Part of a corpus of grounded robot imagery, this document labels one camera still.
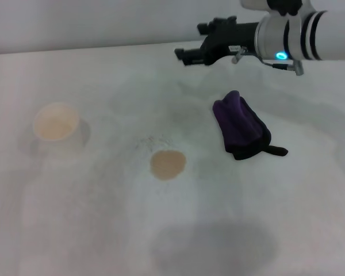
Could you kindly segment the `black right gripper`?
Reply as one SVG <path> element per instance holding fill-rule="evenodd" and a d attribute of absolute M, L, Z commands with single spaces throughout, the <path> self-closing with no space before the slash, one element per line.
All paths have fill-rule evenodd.
<path fill-rule="evenodd" d="M 231 56 L 236 51 L 229 47 L 245 48 L 247 53 L 255 55 L 255 32 L 258 22 L 237 23 L 236 16 L 214 18 L 207 23 L 197 25 L 201 36 L 206 36 L 200 49 L 177 48 L 174 53 L 185 66 L 204 64 L 210 66 L 219 59 Z"/>

